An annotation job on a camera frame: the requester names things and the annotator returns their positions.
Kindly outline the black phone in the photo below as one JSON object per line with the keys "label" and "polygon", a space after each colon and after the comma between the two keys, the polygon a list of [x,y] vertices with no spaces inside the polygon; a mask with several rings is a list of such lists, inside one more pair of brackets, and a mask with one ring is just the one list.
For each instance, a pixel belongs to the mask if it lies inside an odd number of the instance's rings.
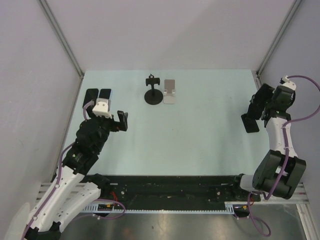
{"label": "black phone", "polygon": [[262,112],[273,95],[275,89],[264,83],[258,91],[252,96],[248,106],[247,118],[258,120],[262,116]]}

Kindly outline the black round-base phone stand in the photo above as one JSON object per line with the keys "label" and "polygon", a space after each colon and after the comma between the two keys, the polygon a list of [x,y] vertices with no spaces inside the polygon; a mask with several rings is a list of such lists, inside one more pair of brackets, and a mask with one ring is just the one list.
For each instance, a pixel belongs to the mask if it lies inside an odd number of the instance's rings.
{"label": "black round-base phone stand", "polygon": [[159,89],[155,89],[155,85],[160,85],[161,80],[159,77],[155,77],[150,74],[145,79],[146,86],[151,86],[151,89],[144,94],[144,100],[149,105],[158,105],[163,101],[163,93]]}

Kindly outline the black smartphone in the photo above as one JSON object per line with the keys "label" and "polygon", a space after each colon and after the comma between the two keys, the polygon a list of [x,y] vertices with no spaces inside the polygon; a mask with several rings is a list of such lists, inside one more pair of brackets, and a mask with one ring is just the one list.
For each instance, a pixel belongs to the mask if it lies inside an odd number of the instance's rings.
{"label": "black smartphone", "polygon": [[98,98],[99,90],[97,88],[88,88],[85,92],[83,105],[84,107],[89,102],[93,101],[93,104],[96,103],[96,99]]}

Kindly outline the white phone stand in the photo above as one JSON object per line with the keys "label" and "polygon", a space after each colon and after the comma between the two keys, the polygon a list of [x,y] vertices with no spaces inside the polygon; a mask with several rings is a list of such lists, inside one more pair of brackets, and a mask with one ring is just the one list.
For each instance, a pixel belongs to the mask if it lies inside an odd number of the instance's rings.
{"label": "white phone stand", "polygon": [[164,80],[163,103],[164,104],[176,103],[176,81],[174,79]]}

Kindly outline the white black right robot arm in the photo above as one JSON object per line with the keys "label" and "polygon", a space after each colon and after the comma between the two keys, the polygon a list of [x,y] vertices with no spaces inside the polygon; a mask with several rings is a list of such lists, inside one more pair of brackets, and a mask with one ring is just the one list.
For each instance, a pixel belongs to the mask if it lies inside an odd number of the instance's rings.
{"label": "white black right robot arm", "polygon": [[265,192],[290,199],[306,170],[306,161],[300,159],[291,139],[291,115],[287,109],[296,98],[296,84],[281,82],[276,88],[264,83],[252,96],[247,113],[241,119],[247,133],[259,132],[258,120],[268,133],[269,151],[253,175],[241,174],[239,183],[230,188],[231,196],[242,201],[249,192]]}

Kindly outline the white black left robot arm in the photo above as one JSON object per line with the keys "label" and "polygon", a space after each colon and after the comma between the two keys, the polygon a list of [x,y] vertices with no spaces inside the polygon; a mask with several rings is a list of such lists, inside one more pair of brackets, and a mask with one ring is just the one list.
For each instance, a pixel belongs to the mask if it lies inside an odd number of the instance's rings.
{"label": "white black left robot arm", "polygon": [[110,196],[110,180],[98,173],[90,176],[77,194],[70,194],[99,159],[110,133],[127,131],[128,113],[118,111],[117,115],[118,121],[112,116],[92,115],[80,124],[74,143],[61,153],[55,180],[29,213],[23,240],[58,240],[88,204]]}

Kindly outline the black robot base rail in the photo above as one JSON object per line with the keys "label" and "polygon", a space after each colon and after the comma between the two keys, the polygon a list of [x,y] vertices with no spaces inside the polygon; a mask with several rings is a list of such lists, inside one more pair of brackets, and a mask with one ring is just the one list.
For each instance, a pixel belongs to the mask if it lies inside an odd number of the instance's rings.
{"label": "black robot base rail", "polygon": [[101,199],[129,210],[221,210],[226,202],[247,202],[238,175],[115,176],[102,184]]}

